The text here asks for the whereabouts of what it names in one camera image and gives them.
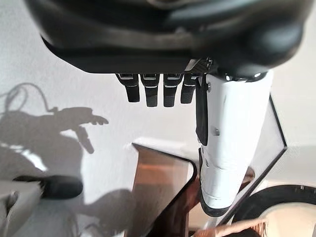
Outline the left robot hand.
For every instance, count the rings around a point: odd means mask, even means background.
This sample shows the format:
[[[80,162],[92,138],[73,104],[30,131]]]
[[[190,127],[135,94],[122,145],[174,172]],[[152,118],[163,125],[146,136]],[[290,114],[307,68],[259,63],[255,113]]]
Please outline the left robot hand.
[[[224,215],[254,156],[273,80],[293,57],[311,0],[28,0],[46,47],[88,73],[115,74],[129,102],[196,102],[200,202]]]

